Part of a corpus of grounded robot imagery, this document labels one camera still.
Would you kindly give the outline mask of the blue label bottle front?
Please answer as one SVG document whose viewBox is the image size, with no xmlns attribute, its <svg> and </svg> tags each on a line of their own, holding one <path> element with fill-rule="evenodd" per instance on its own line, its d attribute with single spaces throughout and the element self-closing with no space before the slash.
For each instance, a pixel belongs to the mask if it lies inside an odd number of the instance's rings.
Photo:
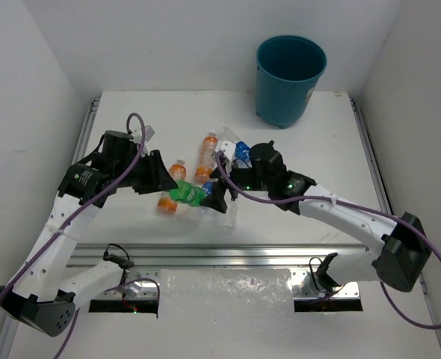
<svg viewBox="0 0 441 359">
<path fill-rule="evenodd" d="M 221 228 L 221 214 L 208 207 L 189 206 L 181 215 L 181 219 L 199 230 L 219 231 Z"/>
</svg>

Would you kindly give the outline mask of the green plastic bottle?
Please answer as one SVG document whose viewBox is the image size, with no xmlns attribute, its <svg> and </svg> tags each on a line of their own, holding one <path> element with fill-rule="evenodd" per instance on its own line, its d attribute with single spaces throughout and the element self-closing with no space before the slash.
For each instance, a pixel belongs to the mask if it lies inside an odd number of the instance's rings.
<svg viewBox="0 0 441 359">
<path fill-rule="evenodd" d="M 191 207 L 201 206 L 206 193 L 200 187 L 183 179 L 176 181 L 177 188 L 169 190 L 170 199 Z"/>
</svg>

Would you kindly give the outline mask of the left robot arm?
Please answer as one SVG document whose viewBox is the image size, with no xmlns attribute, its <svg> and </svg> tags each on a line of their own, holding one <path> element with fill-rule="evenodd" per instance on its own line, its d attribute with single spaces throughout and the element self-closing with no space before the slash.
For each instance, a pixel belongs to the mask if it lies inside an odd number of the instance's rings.
<svg viewBox="0 0 441 359">
<path fill-rule="evenodd" d="M 151 194 L 177 187 L 159 150 L 145 152 L 134 138 L 107 131 L 102 143 L 71 165 L 51 214 L 25 265 L 0 286 L 0 308 L 10 317 L 50 337 L 61 334 L 75 312 L 107 289 L 120 285 L 133 262 L 106 254 L 91 269 L 64 278 L 64 269 L 82 233 L 100 212 L 112 187 Z"/>
</svg>

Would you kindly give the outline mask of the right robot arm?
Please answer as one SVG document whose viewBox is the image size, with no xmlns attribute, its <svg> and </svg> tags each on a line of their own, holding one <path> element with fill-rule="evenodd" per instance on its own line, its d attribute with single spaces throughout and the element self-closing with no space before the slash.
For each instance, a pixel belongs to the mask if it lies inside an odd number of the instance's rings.
<svg viewBox="0 0 441 359">
<path fill-rule="evenodd" d="M 406 212 L 401 218 L 391 217 L 346 201 L 314 179 L 288 170 L 273 142 L 253 146 L 250 154 L 250 166 L 237 168 L 235 144 L 220 141 L 216 145 L 212 158 L 217 167 L 211 175 L 215 182 L 202 206 L 225 213 L 227 191 L 233 197 L 264 191 L 265 199 L 253 195 L 249 199 L 313 218 L 365 245 L 360 254 L 328 254 L 311 269 L 305 285 L 313 295 L 331 295 L 356 281 L 379 281 L 400 292 L 413 289 L 431 255 L 422 240 L 422 223 L 415 215 Z"/>
</svg>

